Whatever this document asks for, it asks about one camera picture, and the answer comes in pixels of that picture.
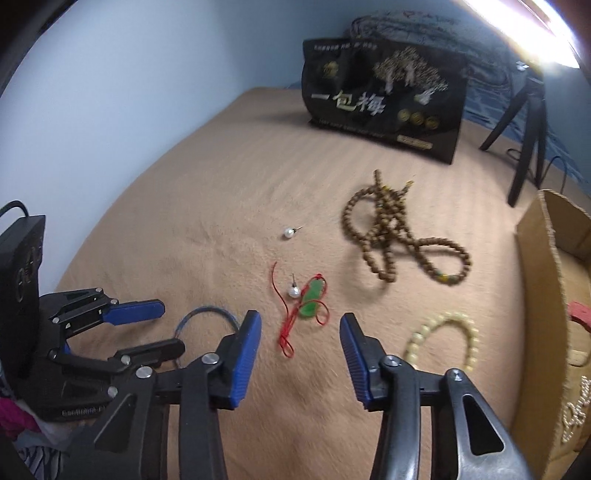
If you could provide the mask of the blue thin bangle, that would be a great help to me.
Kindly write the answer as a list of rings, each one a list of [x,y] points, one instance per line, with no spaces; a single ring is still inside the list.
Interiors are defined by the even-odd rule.
[[[190,321],[190,319],[192,319],[193,317],[195,317],[197,315],[207,314],[207,313],[216,314],[216,315],[219,315],[220,317],[222,317],[226,322],[228,322],[228,324],[231,326],[232,330],[235,332],[237,332],[240,328],[240,324],[238,322],[238,319],[236,319],[235,315],[230,313],[228,310],[225,310],[221,307],[217,307],[217,306],[213,306],[213,305],[204,305],[204,306],[200,306],[200,307],[192,309],[179,321],[179,323],[177,324],[177,326],[174,330],[174,337],[175,338],[180,337],[181,332],[183,331],[183,328],[187,325],[187,323]]]

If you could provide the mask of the black tripod stand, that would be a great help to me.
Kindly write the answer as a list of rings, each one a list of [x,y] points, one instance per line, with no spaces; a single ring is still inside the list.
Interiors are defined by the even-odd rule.
[[[515,176],[510,187],[507,203],[514,207],[519,199],[530,168],[533,153],[537,152],[534,185],[542,185],[547,144],[547,107],[544,76],[540,66],[530,65],[526,69],[525,83],[513,97],[507,110],[479,149],[487,151],[506,130],[517,114],[526,107],[524,135]]]

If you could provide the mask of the brown cardboard box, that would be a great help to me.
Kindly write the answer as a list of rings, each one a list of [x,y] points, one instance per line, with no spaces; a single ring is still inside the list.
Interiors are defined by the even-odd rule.
[[[590,216],[541,190],[516,226],[525,298],[525,356],[511,427],[537,479],[559,479],[590,438],[590,333],[570,319],[590,306]]]

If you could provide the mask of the black snack bag gold print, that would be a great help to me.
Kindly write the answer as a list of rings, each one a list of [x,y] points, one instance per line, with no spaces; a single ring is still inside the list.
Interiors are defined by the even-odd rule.
[[[468,87],[464,55],[372,38],[303,43],[311,122],[452,164]]]

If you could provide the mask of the tan fleece blanket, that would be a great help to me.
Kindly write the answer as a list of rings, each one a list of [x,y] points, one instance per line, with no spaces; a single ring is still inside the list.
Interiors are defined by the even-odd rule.
[[[366,479],[381,416],[356,399],[339,340],[352,312],[367,335],[419,369],[466,368],[513,425],[525,356],[516,226],[541,190],[507,197],[509,143],[479,147],[464,122],[452,164],[311,124],[301,92],[253,89],[146,170],[106,212],[64,274],[158,299],[164,315],[75,336],[105,359],[174,336],[192,309],[256,310],[262,337],[245,399],[219,416],[232,479]],[[293,239],[287,227],[304,226]],[[301,297],[287,295],[295,276]],[[200,314],[181,332],[184,362],[230,332]]]

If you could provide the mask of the pearl stud earring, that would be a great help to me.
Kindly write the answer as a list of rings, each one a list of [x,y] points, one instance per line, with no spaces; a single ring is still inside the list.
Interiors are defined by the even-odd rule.
[[[288,287],[287,295],[291,299],[298,299],[301,297],[301,288],[297,285],[296,276],[291,275],[290,287]]]
[[[300,231],[302,228],[304,228],[304,226],[287,227],[283,230],[283,234],[281,235],[281,238],[284,241],[293,239],[294,236],[297,235],[297,232]]]

